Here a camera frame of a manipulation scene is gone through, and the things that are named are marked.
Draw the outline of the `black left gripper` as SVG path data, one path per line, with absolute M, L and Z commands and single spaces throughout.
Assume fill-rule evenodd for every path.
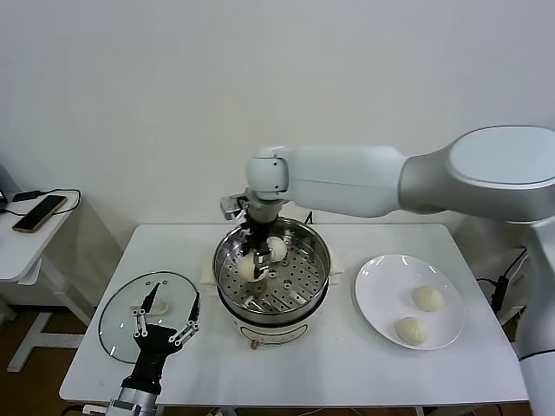
M 196 293 L 185 326 L 176 330 L 159 325 L 147 324 L 147 314 L 154 304 L 160 283 L 156 283 L 143 299 L 140 307 L 134 309 L 134 340 L 140 353 L 133 372 L 125 378 L 122 388 L 139 391 L 160 391 L 163 368 L 167 357 L 180 351 L 176 345 L 184 345 L 199 331 L 199 292 Z

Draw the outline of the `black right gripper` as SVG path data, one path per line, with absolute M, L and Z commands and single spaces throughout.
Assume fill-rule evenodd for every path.
M 261 280 L 271 264 L 271 249 L 267 243 L 276 220 L 259 223 L 251 218 L 244 221 L 245 241 L 241 244 L 241 256 L 251 261 L 256 253 L 256 279 Z

